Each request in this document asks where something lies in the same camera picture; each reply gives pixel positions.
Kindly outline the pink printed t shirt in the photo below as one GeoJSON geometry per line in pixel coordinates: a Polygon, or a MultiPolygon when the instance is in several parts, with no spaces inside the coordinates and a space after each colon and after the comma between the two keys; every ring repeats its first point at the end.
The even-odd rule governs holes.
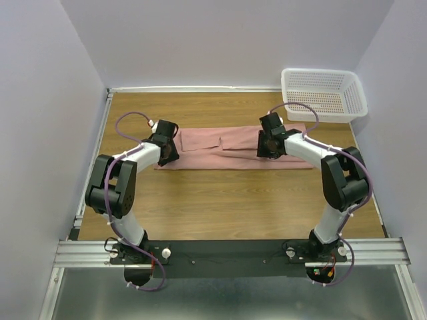
{"type": "Polygon", "coordinates": [[[174,138],[179,159],[157,170],[284,170],[314,166],[293,156],[279,159],[257,156],[260,125],[183,128],[174,138]]]}

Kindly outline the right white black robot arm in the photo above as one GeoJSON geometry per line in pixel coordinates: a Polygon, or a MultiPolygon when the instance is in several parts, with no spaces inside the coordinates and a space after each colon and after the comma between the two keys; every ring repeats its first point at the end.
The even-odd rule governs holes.
{"type": "Polygon", "coordinates": [[[318,168],[326,206],[320,222],[302,245],[314,261],[322,261],[336,248],[350,215],[372,195],[371,183],[359,150],[340,149],[310,139],[307,133],[286,129],[277,113],[260,118],[257,156],[300,158],[318,168]]]}

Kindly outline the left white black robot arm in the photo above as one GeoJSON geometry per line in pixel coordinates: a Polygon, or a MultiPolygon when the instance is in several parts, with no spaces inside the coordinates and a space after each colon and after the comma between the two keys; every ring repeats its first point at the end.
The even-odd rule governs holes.
{"type": "Polygon", "coordinates": [[[97,156],[85,192],[85,204],[107,219],[107,224],[125,245],[125,256],[133,263],[143,262],[148,252],[146,230],[133,213],[137,175],[152,165],[160,167],[179,159],[174,138],[179,126],[150,121],[151,135],[117,155],[97,156]]]}

